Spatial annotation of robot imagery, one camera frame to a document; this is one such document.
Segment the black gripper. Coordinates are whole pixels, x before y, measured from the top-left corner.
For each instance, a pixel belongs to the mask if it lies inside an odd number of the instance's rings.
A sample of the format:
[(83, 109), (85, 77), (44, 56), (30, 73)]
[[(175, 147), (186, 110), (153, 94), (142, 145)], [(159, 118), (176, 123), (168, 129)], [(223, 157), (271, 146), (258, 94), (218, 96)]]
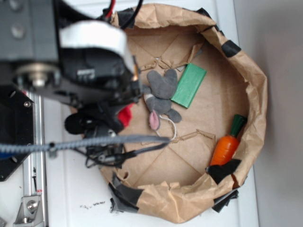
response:
[(111, 138), (126, 127), (123, 110), (142, 95), (135, 58), (97, 47), (66, 47), (61, 55), (62, 75), (54, 80), (51, 97), (77, 110), (66, 118), (65, 129), (87, 140), (103, 138), (98, 144), (85, 145), (87, 160), (102, 166), (122, 165), (125, 141)]

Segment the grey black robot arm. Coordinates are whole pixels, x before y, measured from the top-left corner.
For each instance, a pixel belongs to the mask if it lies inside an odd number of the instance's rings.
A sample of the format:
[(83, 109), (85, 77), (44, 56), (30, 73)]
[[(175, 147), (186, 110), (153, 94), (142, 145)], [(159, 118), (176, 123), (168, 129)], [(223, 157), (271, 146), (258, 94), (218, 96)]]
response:
[[(123, 152), (134, 137), (120, 137), (129, 105), (142, 95), (135, 58), (123, 28), (111, 25), (112, 8), (97, 18), (63, 0), (3, 0), (0, 3), (0, 156), (71, 149), (102, 166), (120, 166), (136, 152)], [(26, 145), (16, 110), (25, 92), (76, 110), (66, 131), (83, 140)]]

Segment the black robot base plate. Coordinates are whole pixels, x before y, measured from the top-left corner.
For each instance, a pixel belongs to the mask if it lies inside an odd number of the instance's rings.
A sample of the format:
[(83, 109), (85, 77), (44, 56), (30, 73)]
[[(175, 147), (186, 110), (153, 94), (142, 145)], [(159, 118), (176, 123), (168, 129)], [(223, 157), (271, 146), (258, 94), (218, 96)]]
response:
[[(13, 85), (0, 87), (0, 142), (34, 144), (33, 101)], [(0, 181), (6, 181), (28, 154), (0, 154)]]

